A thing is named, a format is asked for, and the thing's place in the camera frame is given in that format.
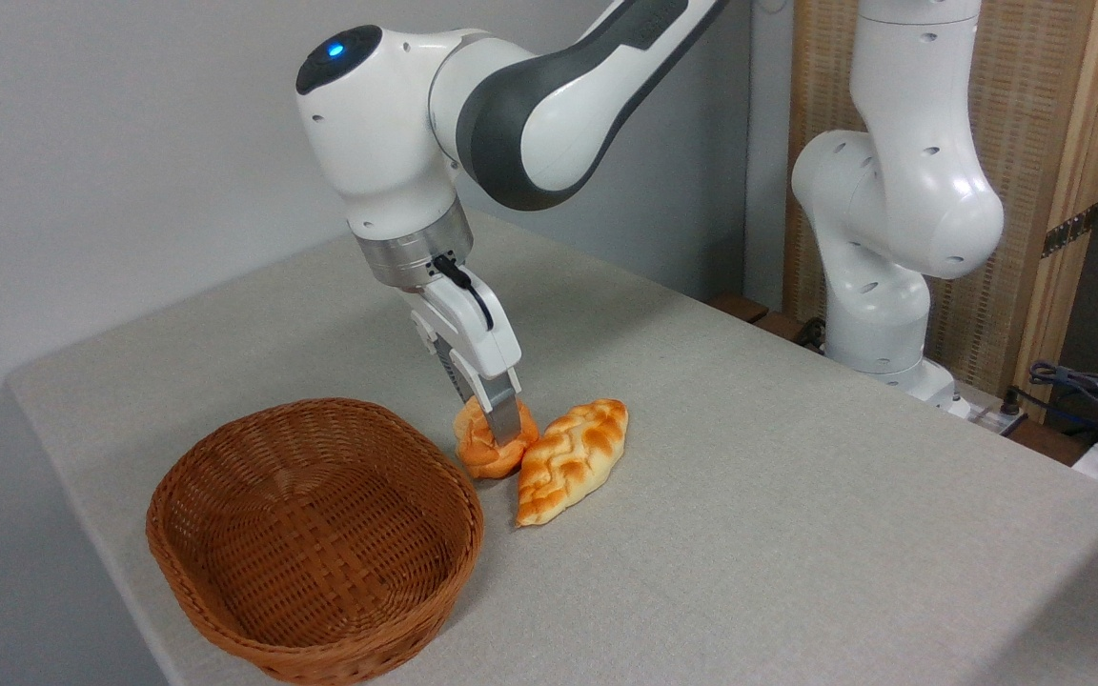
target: basket rim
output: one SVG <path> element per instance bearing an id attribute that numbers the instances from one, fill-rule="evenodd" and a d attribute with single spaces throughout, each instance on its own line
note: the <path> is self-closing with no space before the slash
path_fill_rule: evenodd
<path id="1" fill-rule="evenodd" d="M 251 424 L 261 418 L 269 418 L 272 416 L 281 416 L 284 414 L 300 412 L 302 408 L 307 407 L 333 407 L 333 408 L 362 408 L 369 409 L 369 412 L 379 413 L 383 415 L 388 420 L 391 420 L 401 427 L 401 429 L 406 430 L 408 435 L 414 438 L 417 443 L 422 443 L 423 447 L 429 448 L 427 459 L 432 460 L 439 472 L 444 474 L 445 482 L 450 482 L 450 485 L 455 487 L 466 499 L 466 510 L 469 516 L 470 530 L 469 538 L 467 538 L 466 548 L 461 551 L 461 554 L 457 556 L 451 565 L 444 583 L 436 586 L 435 591 L 432 592 L 427 598 L 424 598 L 422 603 L 415 605 L 401 614 L 391 622 L 385 622 L 383 626 L 384 634 L 386 639 L 383 641 L 374 641 L 371 632 L 363 632 L 357 636 L 348 636 L 348 638 L 339 639 L 338 641 L 332 643 L 316 643 L 312 646 L 281 646 L 274 643 L 265 643 L 262 641 L 257 641 L 257 639 L 250 639 L 248 636 L 243 636 L 239 632 L 233 631 L 227 628 L 213 612 L 209 610 L 205 606 L 204 600 L 201 599 L 200 595 L 192 594 L 188 592 L 194 588 L 191 583 L 191 577 L 189 577 L 183 566 L 179 564 L 179 561 L 173 551 L 173 546 L 169 540 L 169 536 L 166 532 L 166 505 L 169 504 L 171 495 L 173 495 L 173 486 L 177 480 L 182 476 L 183 473 L 188 472 L 194 465 L 192 457 L 197 452 L 202 451 L 205 447 L 220 442 L 220 440 L 225 439 L 227 436 L 235 434 L 245 424 Z M 479 496 L 477 496 L 475 487 L 472 486 L 472 482 L 467 474 L 462 472 L 460 465 L 452 463 L 444 451 L 440 451 L 438 446 L 433 443 L 429 438 L 418 432 L 408 423 L 401 418 L 399 415 L 392 412 L 392 409 L 384 408 L 383 405 L 376 403 L 370 403 L 369 401 L 358 401 L 352 398 L 336 398 L 335 396 L 327 396 L 327 398 L 305 398 L 301 401 L 291 401 L 291 403 L 284 403 L 280 405 L 274 405 L 274 407 L 258 409 L 256 413 L 248 414 L 235 418 L 227 424 L 223 424 L 217 429 L 213 430 L 204 438 L 198 440 L 198 442 L 189 448 L 189 451 L 180 456 L 176 463 L 171 465 L 168 473 L 165 474 L 164 479 L 158 482 L 153 494 L 152 503 L 147 508 L 147 521 L 145 522 L 145 533 L 147 533 L 148 547 L 152 550 L 152 554 L 156 556 L 156 561 L 160 563 L 161 572 L 164 573 L 165 581 L 169 583 L 180 608 L 186 611 L 189 619 L 200 630 L 206 639 L 211 642 L 217 644 L 222 650 L 228 653 L 242 656 L 242 659 L 248 660 L 249 655 L 266 655 L 266 654 L 282 654 L 292 656 L 311 656 L 322 653 L 338 653 L 343 651 L 350 651 L 352 653 L 361 653 L 363 651 L 379 651 L 386 646 L 389 643 L 395 642 L 397 639 L 393 639 L 394 636 L 400 636 L 400 638 L 405 638 L 405 636 L 414 634 L 415 631 L 426 628 L 427 625 L 434 625 L 440 616 L 445 614 L 450 614 L 451 608 L 455 605 L 455 596 L 460 594 L 460 591 L 469 581 L 472 567 L 475 565 L 477 556 L 479 556 L 481 551 L 481 544 L 484 538 L 484 516 L 481 508 L 481 503 Z M 177 586 L 186 592 L 178 592 Z"/>

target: metal hinge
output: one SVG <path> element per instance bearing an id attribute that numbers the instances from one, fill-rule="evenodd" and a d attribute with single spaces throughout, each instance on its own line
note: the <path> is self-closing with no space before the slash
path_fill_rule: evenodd
<path id="1" fill-rule="evenodd" d="M 1095 223 L 1096 213 L 1098 213 L 1098 203 L 1062 222 L 1062 226 L 1051 228 L 1049 234 L 1044 235 L 1044 251 L 1041 252 L 1041 257 L 1049 257 L 1066 247 L 1067 243 L 1079 239 L 1080 235 L 1090 230 Z"/>

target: woven screen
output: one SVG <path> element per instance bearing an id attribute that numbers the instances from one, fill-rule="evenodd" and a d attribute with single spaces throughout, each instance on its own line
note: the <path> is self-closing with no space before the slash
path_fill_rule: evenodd
<path id="1" fill-rule="evenodd" d="M 981 164 L 1007 209 L 989 261 L 957 281 L 930 279 L 927 356 L 964 383 L 1010 382 L 1032 299 L 1094 3 L 984 0 L 968 100 Z M 854 0 L 798 0 L 791 159 L 816 134 L 865 131 L 849 97 Z M 784 312 L 822 315 L 825 279 L 805 213 L 787 210 Z"/>

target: table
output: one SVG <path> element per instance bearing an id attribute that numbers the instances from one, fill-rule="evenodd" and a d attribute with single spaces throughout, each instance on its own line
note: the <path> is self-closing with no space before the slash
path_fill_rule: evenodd
<path id="1" fill-rule="evenodd" d="M 1098 683 L 1098 482 L 642 278 L 470 213 L 470 268 L 541 426 L 631 411 L 609 482 L 488 517 L 457 610 L 376 683 Z M 158 481 L 211 429 L 376 401 L 450 452 L 459 401 L 396 292 L 338 239 L 35 361 L 9 386 L 161 668 L 267 685 L 149 558 Z"/>

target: bread roll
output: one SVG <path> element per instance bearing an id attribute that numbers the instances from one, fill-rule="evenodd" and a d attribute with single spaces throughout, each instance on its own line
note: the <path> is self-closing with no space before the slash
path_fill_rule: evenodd
<path id="1" fill-rule="evenodd" d="M 515 400 L 519 408 L 519 435 L 506 446 L 494 445 L 494 434 L 485 424 L 481 404 L 472 396 L 460 409 L 451 428 L 457 434 L 457 457 L 466 465 L 466 472 L 474 479 L 502 479 L 515 472 L 528 446 L 540 438 L 537 423 L 531 420 L 524 401 Z"/>
<path id="2" fill-rule="evenodd" d="M 524 453 L 516 526 L 540 525 L 596 491 L 625 452 L 629 412 L 621 401 L 571 408 Z"/>

